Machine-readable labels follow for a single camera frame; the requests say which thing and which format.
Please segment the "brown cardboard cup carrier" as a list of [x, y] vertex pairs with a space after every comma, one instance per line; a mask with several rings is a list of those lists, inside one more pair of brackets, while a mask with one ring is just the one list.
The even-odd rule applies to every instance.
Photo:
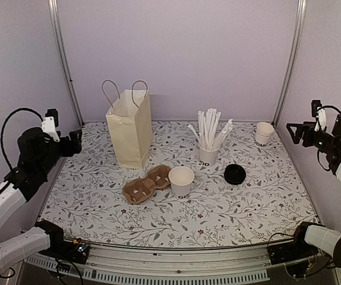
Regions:
[[127, 201], [132, 205], [138, 205], [151, 198], [156, 190], [163, 190], [171, 183], [168, 176], [171, 168], [166, 165], [158, 165], [148, 171], [143, 178], [128, 182], [122, 189]]

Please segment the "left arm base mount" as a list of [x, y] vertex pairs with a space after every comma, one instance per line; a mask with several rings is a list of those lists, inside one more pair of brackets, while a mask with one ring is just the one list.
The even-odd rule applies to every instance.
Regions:
[[72, 241], [64, 240], [63, 229], [46, 220], [38, 221], [34, 225], [43, 229], [50, 239], [49, 248], [40, 251], [40, 254], [86, 264], [90, 252], [90, 245], [86, 241], [81, 238]]

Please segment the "white paper coffee cup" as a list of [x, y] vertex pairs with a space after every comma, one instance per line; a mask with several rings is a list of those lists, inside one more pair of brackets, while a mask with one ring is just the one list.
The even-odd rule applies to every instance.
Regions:
[[192, 189], [194, 172], [186, 166], [177, 166], [170, 170], [168, 179], [175, 198], [186, 197]]

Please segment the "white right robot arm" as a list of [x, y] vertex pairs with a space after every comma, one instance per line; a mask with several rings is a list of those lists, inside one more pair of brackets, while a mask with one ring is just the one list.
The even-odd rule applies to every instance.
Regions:
[[300, 259], [321, 251], [331, 258], [334, 266], [341, 268], [341, 115], [337, 116], [331, 133], [326, 131], [320, 118], [315, 122], [287, 123], [286, 127], [295, 144], [315, 147], [319, 154], [325, 155], [327, 170], [334, 175], [339, 193], [326, 199], [329, 205], [324, 221], [327, 224], [302, 222], [285, 252], [288, 257]]

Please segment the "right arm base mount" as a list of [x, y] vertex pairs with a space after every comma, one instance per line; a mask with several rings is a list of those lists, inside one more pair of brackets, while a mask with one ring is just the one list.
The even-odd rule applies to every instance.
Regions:
[[[295, 279], [308, 277], [309, 271], [312, 269], [318, 255], [318, 249], [315, 246], [309, 245], [305, 241], [305, 234], [308, 226], [315, 225], [312, 222], [303, 221], [294, 231], [293, 235], [285, 233], [274, 233], [267, 241], [267, 252], [270, 257], [271, 265], [284, 264], [286, 262], [305, 259], [302, 263], [287, 265], [286, 272]], [[271, 239], [277, 235], [288, 236], [291, 241], [270, 245]]]

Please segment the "black plastic cup lid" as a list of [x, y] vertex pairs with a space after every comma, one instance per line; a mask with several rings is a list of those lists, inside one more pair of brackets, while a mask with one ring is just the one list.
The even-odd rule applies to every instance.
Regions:
[[224, 179], [231, 185], [240, 185], [246, 178], [245, 169], [238, 164], [229, 164], [224, 171]]

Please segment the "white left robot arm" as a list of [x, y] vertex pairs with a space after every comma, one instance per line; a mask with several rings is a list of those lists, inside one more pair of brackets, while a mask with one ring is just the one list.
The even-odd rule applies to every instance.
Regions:
[[[24, 131], [17, 140], [18, 163], [0, 184], [0, 228], [22, 205], [29, 202], [48, 181], [48, 174], [61, 157], [80, 153], [82, 131], [55, 140], [40, 127]], [[0, 279], [12, 265], [36, 252], [70, 262], [82, 254], [70, 242], [64, 241], [64, 231], [49, 222], [37, 222], [25, 233], [0, 243]]]

